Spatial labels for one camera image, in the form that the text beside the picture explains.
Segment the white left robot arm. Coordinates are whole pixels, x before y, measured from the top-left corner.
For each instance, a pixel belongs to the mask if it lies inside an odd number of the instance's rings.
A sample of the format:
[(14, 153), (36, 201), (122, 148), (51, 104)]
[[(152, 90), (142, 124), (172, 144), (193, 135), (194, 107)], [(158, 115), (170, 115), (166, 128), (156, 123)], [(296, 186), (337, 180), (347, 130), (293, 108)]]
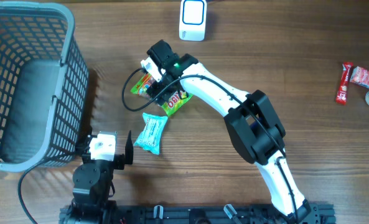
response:
[(116, 132), (91, 133), (77, 142), (83, 164), (73, 173), (73, 200), (60, 210), (59, 223), (126, 223), (114, 200), (113, 173), (133, 163), (134, 148), (128, 134), (124, 153), (115, 153)]

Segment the small red carton box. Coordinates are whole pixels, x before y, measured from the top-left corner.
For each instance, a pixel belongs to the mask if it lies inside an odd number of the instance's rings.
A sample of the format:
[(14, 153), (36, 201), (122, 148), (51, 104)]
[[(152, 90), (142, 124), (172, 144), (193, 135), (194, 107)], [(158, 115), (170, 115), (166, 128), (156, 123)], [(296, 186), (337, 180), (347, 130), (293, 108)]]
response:
[(350, 82), (369, 89), (369, 70), (362, 67), (355, 67)]

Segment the Haribo gummy candy bag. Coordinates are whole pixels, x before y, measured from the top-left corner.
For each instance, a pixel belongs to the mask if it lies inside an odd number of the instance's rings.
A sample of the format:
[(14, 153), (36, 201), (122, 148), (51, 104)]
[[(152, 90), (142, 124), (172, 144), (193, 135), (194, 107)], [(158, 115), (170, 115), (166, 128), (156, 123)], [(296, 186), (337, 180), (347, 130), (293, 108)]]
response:
[[(151, 74), (145, 73), (131, 88), (130, 92), (151, 100), (152, 97), (150, 94), (157, 95), (156, 90), (152, 87), (155, 82), (156, 81)], [(156, 104), (166, 112), (166, 115), (171, 116), (191, 99), (192, 94), (188, 94), (185, 91), (176, 91), (174, 93), (168, 93), (167, 96), (167, 101), (158, 99), (156, 100)]]

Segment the red Nescafe stick sachet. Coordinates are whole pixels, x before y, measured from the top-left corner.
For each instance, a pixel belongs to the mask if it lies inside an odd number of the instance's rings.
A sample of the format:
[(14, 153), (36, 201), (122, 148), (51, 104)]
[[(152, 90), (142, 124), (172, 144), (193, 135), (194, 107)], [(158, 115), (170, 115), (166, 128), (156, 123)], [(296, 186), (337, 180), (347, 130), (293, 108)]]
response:
[(353, 71), (353, 63), (352, 62), (344, 62), (342, 64), (342, 76), (339, 83), (339, 89), (337, 91), (337, 95), (335, 101), (338, 104), (345, 105), (347, 103), (347, 90), (348, 90), (348, 83), (349, 78), (352, 75)]

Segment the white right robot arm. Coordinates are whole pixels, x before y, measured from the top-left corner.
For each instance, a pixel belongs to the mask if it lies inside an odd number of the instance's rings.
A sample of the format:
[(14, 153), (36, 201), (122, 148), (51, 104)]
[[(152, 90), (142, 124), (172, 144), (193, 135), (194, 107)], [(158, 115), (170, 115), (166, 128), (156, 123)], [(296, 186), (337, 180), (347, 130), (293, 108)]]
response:
[(235, 151), (260, 171), (274, 208), (288, 223), (303, 221), (311, 208), (292, 177), (283, 141), (286, 131), (266, 94), (230, 86), (195, 57), (178, 56), (164, 40), (147, 55), (141, 65), (155, 79), (148, 92), (151, 99), (167, 101), (168, 94), (185, 91), (219, 112)]

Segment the teal tissue packet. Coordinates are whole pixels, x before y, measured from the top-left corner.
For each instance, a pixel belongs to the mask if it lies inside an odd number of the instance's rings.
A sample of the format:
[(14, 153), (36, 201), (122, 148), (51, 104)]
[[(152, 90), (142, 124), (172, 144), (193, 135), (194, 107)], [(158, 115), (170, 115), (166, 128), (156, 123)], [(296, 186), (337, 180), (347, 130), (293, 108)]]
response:
[(159, 155), (161, 137), (168, 117), (143, 113), (142, 118), (145, 127), (134, 145), (143, 148), (145, 151), (150, 151), (152, 154)]

